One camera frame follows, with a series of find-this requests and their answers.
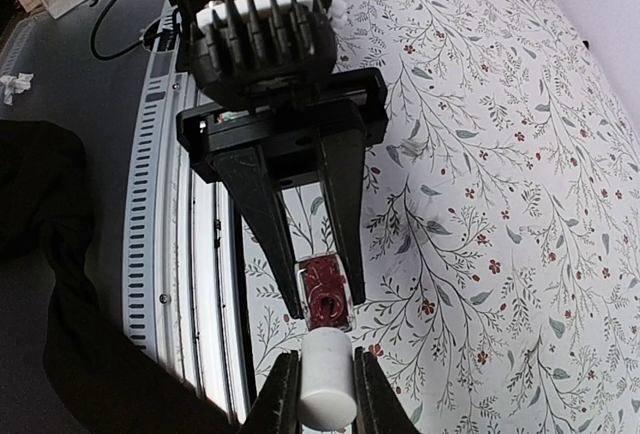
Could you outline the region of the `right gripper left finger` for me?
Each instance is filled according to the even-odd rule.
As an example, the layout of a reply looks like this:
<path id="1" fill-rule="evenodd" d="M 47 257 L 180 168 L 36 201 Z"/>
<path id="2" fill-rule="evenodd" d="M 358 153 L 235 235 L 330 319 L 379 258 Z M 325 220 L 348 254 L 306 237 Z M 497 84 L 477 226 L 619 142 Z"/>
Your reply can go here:
<path id="1" fill-rule="evenodd" d="M 300 354 L 280 354 L 264 382 L 238 434 L 301 433 L 297 403 L 300 385 Z"/>

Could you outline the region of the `white nail polish cap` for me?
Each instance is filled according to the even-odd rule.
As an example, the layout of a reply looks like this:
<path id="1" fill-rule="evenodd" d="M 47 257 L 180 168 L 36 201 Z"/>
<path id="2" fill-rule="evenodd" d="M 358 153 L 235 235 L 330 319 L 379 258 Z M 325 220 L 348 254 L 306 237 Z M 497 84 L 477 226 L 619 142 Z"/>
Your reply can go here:
<path id="1" fill-rule="evenodd" d="M 316 431 L 337 431 L 356 418 L 353 349 L 337 328 L 310 331 L 301 345 L 298 420 Z"/>

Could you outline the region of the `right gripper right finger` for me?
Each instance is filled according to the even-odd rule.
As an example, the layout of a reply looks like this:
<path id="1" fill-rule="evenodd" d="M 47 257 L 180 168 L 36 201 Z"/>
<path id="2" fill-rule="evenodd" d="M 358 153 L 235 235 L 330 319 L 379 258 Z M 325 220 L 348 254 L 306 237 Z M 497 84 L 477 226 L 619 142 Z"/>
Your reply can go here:
<path id="1" fill-rule="evenodd" d="M 376 357 L 362 347 L 354 353 L 354 387 L 357 403 L 354 433 L 418 434 Z"/>

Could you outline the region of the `red nail polish bottle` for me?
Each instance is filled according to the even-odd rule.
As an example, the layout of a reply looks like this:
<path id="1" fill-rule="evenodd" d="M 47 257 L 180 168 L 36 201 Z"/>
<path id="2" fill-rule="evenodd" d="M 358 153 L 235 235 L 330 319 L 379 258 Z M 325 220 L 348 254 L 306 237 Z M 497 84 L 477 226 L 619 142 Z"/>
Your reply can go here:
<path id="1" fill-rule="evenodd" d="M 356 327 L 354 304 L 337 253 L 307 256 L 295 265 L 297 289 L 309 331 L 328 327 L 345 333 Z"/>

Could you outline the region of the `black sleeved forearm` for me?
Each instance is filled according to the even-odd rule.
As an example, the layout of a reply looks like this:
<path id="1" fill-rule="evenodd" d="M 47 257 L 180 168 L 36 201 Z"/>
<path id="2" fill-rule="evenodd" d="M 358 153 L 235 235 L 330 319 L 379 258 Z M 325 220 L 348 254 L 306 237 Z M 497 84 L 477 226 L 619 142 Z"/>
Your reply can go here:
<path id="1" fill-rule="evenodd" d="M 43 366 L 90 433 L 231 433 L 226 414 L 166 372 L 100 309 L 85 261 L 94 210 L 86 154 L 45 121 L 1 123 L 1 258 L 41 250 L 55 275 Z"/>

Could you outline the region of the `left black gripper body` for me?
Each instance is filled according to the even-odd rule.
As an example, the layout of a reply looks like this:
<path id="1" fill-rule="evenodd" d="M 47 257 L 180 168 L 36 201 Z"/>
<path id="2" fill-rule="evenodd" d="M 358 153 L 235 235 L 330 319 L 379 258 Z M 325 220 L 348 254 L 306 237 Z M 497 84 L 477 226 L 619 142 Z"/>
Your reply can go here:
<path id="1" fill-rule="evenodd" d="M 318 100 L 302 108 L 282 106 L 220 121 L 215 103 L 186 109 L 176 116 L 176 136 L 188 152 L 191 168 L 207 183 L 221 182 L 214 167 L 216 154 L 251 146 L 262 148 L 273 180 L 281 184 L 308 184 L 318 180 L 314 137 L 358 128 L 364 146 L 380 144 L 388 125 L 387 86 L 378 68 L 340 72 Z"/>

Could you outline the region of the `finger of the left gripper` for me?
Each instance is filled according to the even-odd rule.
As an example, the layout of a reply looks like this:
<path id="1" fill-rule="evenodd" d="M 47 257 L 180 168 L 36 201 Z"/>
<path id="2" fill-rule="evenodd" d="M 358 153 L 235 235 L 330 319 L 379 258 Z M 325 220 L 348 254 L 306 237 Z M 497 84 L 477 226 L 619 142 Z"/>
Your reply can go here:
<path id="1" fill-rule="evenodd" d="M 292 239 L 262 149 L 245 147 L 216 154 L 214 169 L 262 248 L 289 315 L 301 318 Z"/>
<path id="2" fill-rule="evenodd" d="M 354 304 L 366 299 L 360 234 L 365 141 L 364 131 L 354 128 L 322 135 L 317 148 L 323 197 Z"/>

